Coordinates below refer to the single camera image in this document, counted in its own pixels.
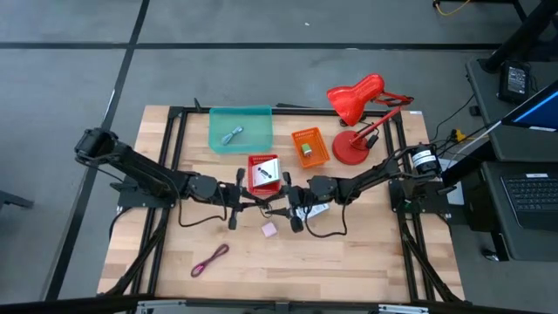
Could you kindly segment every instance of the wooden table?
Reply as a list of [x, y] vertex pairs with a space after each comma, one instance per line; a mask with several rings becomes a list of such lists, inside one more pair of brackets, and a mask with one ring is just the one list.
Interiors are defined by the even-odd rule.
[[[157, 160], [165, 131], [168, 106], [147, 106], [135, 149]], [[420, 112], [402, 113], [407, 145], [428, 141]], [[208, 118], [205, 113], [189, 114], [179, 170], [193, 170], [234, 182], [236, 170], [247, 166], [247, 155], [219, 155], [208, 147]], [[352, 177], [381, 162], [386, 156], [383, 130], [368, 159], [357, 166], [345, 166], [331, 155], [321, 167], [302, 169], [290, 134], [318, 126], [327, 147], [342, 128], [337, 117], [274, 115], [274, 143], [282, 171], [289, 171], [293, 185], [307, 186], [315, 174]], [[397, 132], [392, 126], [394, 147]], [[176, 134], [171, 138], [167, 167], [170, 167]], [[221, 215], [222, 208], [184, 201], [183, 222]], [[138, 254], [146, 219], [145, 208], [134, 208], [114, 226], [99, 282], [99, 292], [110, 289]], [[261, 226], [268, 219], [257, 208], [238, 216], [237, 230], [228, 230], [218, 220], [192, 228], [181, 228], [178, 209], [171, 210], [167, 239], [161, 259], [156, 295], [160, 297], [226, 298], [254, 300], [409, 302], [397, 217], [391, 212], [387, 183], [361, 194], [346, 210], [347, 236], [318, 239], [306, 230], [294, 234], [289, 221], [272, 218], [278, 234], [265, 238]], [[454, 294], [463, 297], [459, 271], [447, 226], [435, 215], [421, 215], [429, 260]], [[317, 233], [342, 230], [341, 206], [310, 219]], [[211, 256], [222, 243], [230, 251], [212, 263], [198, 278], [192, 267]], [[420, 267], [414, 261], [419, 295], [424, 298]], [[151, 260], [144, 269], [140, 291], [146, 291]]]

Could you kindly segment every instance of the black desk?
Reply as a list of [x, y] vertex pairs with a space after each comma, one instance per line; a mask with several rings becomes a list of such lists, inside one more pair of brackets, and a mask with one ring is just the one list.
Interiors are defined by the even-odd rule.
[[[558, 79], [558, 62], [532, 62], [531, 74], [536, 77], [539, 88]], [[506, 116], [515, 106], [496, 98], [500, 83], [499, 73], [487, 73], [480, 68], [477, 59], [466, 64], [466, 70], [486, 124]], [[464, 175], [479, 168], [477, 160], [558, 162], [558, 133], [546, 133], [513, 126], [498, 126], [490, 134], [489, 141], [472, 151], [473, 158], [460, 160], [444, 176], [446, 184], [455, 184]]]
[[507, 200], [500, 177], [525, 172], [558, 172], [558, 164], [483, 162], [478, 173], [463, 179], [464, 196], [471, 202], [468, 207], [479, 209], [473, 218], [478, 225], [472, 222], [472, 229], [491, 229], [500, 260], [506, 260], [505, 254], [509, 254], [515, 260], [558, 261], [558, 233], [520, 227]]

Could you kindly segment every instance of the red box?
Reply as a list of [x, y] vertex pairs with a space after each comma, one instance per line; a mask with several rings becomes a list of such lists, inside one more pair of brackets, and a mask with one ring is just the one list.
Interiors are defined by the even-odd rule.
[[281, 180], [254, 188], [252, 182], [252, 167], [277, 158], [276, 154], [248, 156], [248, 191], [253, 195], [273, 195], [281, 189]]

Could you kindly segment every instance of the teal plastic tray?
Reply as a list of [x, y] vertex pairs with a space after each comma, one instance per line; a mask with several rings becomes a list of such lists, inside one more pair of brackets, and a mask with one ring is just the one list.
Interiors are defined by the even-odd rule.
[[[237, 126], [242, 126], [242, 132], [222, 145], [222, 138]], [[218, 154], [267, 152], [273, 145], [271, 106], [211, 108], [208, 142]]]

